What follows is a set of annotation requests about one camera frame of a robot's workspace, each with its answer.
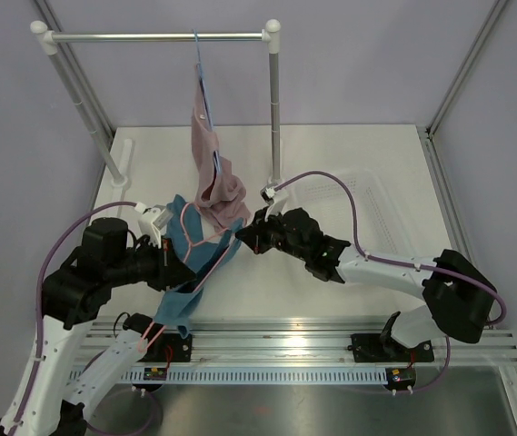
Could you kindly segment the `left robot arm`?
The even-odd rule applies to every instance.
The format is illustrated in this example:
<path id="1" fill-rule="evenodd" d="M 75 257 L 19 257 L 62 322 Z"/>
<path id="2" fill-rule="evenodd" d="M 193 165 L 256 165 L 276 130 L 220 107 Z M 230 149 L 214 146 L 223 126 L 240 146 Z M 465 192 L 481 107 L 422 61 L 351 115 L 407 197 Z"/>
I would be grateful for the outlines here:
<path id="1" fill-rule="evenodd" d="M 59 269 L 40 277 L 40 322 L 35 348 L 12 405 L 0 419 L 0 435 L 83 435 L 90 416 L 130 367 L 156 360 L 163 338 L 144 327 L 122 332 L 70 382 L 75 357 L 113 289 L 144 282 L 156 291 L 194 280 L 170 240 L 127 244 L 128 224 L 99 218 Z"/>

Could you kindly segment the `teal tank top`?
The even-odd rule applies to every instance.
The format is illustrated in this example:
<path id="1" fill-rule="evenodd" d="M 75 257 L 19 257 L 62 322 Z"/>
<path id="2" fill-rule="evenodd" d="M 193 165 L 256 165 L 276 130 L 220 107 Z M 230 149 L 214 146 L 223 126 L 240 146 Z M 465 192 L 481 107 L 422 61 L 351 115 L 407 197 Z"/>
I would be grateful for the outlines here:
<path id="1" fill-rule="evenodd" d="M 191 276 L 164 293 L 154 321 L 175 328 L 182 337 L 186 337 L 191 333 L 191 318 L 205 286 L 239 249 L 241 243 L 234 238 L 234 233 L 242 228 L 244 221 L 237 219 L 231 226 L 206 236 L 201 214 L 181 195 L 177 194 L 167 208 L 173 217 L 167 224 L 166 237 L 171 241 L 177 259 Z"/>

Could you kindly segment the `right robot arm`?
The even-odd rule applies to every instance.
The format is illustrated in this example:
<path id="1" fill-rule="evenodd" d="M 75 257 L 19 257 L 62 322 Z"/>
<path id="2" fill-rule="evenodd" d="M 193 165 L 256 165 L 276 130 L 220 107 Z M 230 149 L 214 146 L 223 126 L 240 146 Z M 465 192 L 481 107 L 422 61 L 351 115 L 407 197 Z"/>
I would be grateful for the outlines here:
<path id="1" fill-rule="evenodd" d="M 439 338 L 475 344 L 495 303 L 492 284 L 454 250 L 426 261 L 360 253 L 325 234 L 302 208 L 278 214 L 262 209 L 235 236 L 256 254 L 275 249 L 303 261 L 323 282 L 378 286 L 422 300 L 412 311 L 393 313 L 380 332 L 354 334 L 357 362 L 432 362 L 431 342 Z"/>

